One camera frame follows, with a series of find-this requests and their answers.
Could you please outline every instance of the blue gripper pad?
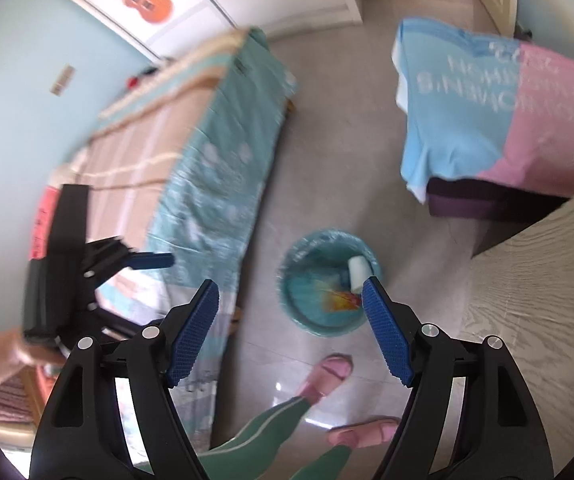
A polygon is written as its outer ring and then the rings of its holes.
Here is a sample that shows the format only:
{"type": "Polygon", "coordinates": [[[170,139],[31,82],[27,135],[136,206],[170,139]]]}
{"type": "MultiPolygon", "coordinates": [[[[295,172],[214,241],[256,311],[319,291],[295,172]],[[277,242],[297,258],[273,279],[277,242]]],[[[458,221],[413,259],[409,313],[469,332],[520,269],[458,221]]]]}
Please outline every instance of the blue gripper pad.
{"type": "Polygon", "coordinates": [[[409,388],[414,378],[414,371],[409,364],[409,344],[394,321],[387,301],[371,280],[369,278],[362,285],[362,307],[389,371],[409,388]]]}
{"type": "Polygon", "coordinates": [[[209,282],[202,291],[192,313],[172,344],[171,363],[167,368],[168,384],[177,386],[192,371],[198,352],[218,312],[218,285],[209,282]]]}

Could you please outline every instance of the guitar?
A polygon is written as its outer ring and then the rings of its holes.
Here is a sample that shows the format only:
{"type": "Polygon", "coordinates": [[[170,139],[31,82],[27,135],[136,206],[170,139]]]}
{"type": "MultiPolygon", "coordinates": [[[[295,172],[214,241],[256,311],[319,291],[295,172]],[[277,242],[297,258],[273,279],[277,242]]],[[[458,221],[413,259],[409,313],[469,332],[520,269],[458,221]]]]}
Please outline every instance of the guitar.
{"type": "Polygon", "coordinates": [[[171,0],[122,0],[122,3],[136,9],[149,23],[164,22],[174,10],[174,3],[171,0]]]}

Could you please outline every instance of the pink slipper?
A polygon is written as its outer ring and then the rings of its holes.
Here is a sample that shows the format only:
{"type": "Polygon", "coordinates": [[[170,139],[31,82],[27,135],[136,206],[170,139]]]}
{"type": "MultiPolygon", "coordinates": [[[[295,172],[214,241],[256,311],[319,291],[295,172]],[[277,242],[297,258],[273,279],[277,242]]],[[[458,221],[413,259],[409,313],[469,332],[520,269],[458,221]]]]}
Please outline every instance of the pink slipper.
{"type": "Polygon", "coordinates": [[[379,418],[362,424],[333,428],[327,433],[327,440],[332,446],[348,446],[352,449],[377,446],[394,437],[399,423],[396,418],[379,418]]]}
{"type": "Polygon", "coordinates": [[[351,375],[353,362],[351,357],[334,354],[325,357],[314,369],[296,392],[297,397],[305,397],[313,406],[329,395],[351,375]]]}

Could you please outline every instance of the striped blanket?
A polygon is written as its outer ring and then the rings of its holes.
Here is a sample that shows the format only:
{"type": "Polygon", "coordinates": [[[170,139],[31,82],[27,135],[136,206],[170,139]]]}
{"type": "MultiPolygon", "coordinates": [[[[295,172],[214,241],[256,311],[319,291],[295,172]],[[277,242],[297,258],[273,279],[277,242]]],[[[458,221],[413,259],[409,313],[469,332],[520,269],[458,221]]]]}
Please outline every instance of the striped blanket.
{"type": "MultiPolygon", "coordinates": [[[[196,450],[209,447],[240,265],[294,85],[260,30],[214,38],[103,112],[76,177],[93,187],[91,240],[121,236],[176,257],[171,269],[118,273],[98,291],[104,308],[146,323],[188,303],[206,278],[220,288],[193,371],[171,391],[196,450]]],[[[142,462],[126,381],[118,396],[132,459],[142,462]]]]}

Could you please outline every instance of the green pants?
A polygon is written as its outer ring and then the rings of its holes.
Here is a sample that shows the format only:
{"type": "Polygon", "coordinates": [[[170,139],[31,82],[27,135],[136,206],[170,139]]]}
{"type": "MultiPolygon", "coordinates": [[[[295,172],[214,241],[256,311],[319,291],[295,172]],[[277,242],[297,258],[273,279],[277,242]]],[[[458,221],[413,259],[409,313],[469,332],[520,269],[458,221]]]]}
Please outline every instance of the green pants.
{"type": "MultiPolygon", "coordinates": [[[[282,443],[300,422],[309,403],[293,397],[261,413],[233,439],[222,446],[198,455],[210,480],[256,480],[272,464],[282,443]]],[[[352,449],[335,446],[323,456],[304,466],[291,480],[336,480],[347,463],[352,449]]]]}

